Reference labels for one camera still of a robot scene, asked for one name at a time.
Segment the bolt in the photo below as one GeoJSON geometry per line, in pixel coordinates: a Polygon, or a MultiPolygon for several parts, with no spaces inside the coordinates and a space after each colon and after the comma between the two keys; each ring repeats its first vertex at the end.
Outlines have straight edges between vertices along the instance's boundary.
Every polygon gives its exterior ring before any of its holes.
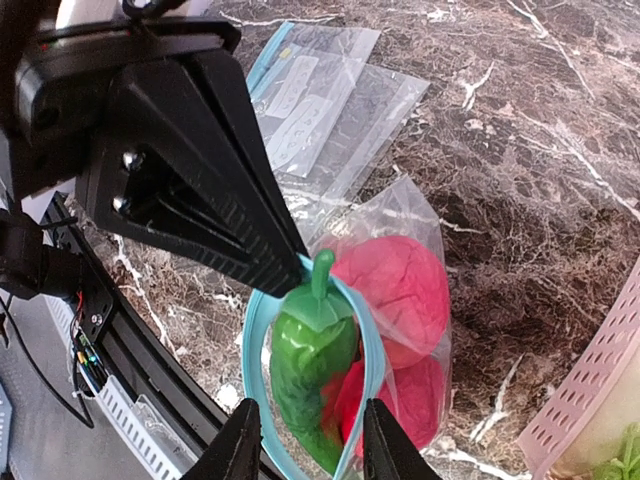
{"type": "Polygon", "coordinates": [[[125,213],[127,208],[129,207],[129,200],[124,197],[113,197],[111,201],[111,206],[118,213],[125,213]]]}
{"type": "Polygon", "coordinates": [[[140,168],[144,161],[143,153],[124,152],[122,154],[122,164],[130,172],[134,172],[140,168]]]}

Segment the light blue zipper seal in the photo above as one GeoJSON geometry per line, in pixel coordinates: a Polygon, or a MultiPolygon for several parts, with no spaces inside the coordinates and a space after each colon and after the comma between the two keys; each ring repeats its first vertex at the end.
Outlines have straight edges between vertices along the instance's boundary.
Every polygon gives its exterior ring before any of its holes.
{"type": "MultiPolygon", "coordinates": [[[[311,275],[313,262],[303,256],[300,256],[300,261],[308,279],[311,275]]],[[[350,459],[353,457],[356,444],[362,433],[366,400],[375,398],[384,382],[387,357],[378,328],[362,295],[347,287],[333,275],[330,276],[329,281],[344,295],[356,314],[362,334],[365,355],[364,391],[358,407],[358,416],[333,476],[333,480],[342,480],[350,466],[350,459]]],[[[267,330],[278,316],[283,301],[284,299],[271,297],[259,290],[254,290],[251,294],[242,333],[242,381],[245,395],[248,398],[253,398],[260,406],[263,448],[287,479],[303,480],[308,477],[291,458],[291,455],[289,455],[289,452],[287,452],[287,449],[278,438],[278,432],[267,398],[264,378],[262,377],[262,347],[264,346],[267,330]]]]}
{"type": "Polygon", "coordinates": [[[273,56],[278,52],[280,44],[282,44],[282,41],[294,26],[295,24],[292,22],[284,22],[262,49],[262,52],[260,52],[260,55],[251,67],[249,75],[247,75],[247,87],[249,88],[249,93],[252,93],[255,90],[262,80],[262,77],[267,73],[273,56]]]}

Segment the brown marble surface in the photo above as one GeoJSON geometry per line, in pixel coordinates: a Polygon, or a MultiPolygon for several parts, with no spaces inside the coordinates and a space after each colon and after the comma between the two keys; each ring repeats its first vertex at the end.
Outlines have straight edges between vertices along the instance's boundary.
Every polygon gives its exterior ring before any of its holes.
{"type": "MultiPolygon", "coordinates": [[[[505,475],[526,471],[517,435],[587,346],[638,256],[637,1],[243,0],[209,13],[244,26],[238,56],[247,67],[289,18],[380,29],[371,63],[432,82],[360,199],[399,170],[443,219],[454,401],[429,458],[452,479],[502,475],[480,473],[454,448],[505,475]],[[520,358],[503,398],[508,416],[471,441],[520,358]]],[[[92,235],[198,383],[214,398],[228,400],[227,385],[241,395],[236,339],[247,290],[92,235]]]]}

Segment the pepper stem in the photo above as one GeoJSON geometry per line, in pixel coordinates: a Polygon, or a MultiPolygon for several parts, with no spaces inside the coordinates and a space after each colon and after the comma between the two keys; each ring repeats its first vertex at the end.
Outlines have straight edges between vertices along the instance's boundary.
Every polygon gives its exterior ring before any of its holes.
{"type": "Polygon", "coordinates": [[[321,250],[313,260],[313,271],[311,272],[311,294],[314,298],[322,300],[327,298],[329,288],[329,272],[336,261],[335,254],[329,250],[321,250]]]}

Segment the pink container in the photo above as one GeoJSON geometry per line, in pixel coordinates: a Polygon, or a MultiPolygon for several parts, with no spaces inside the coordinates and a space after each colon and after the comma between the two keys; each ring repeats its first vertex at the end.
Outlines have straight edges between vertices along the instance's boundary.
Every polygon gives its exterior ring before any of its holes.
{"type": "Polygon", "coordinates": [[[613,308],[556,393],[518,438],[533,480],[549,470],[602,405],[640,346],[640,260],[613,308]]]}

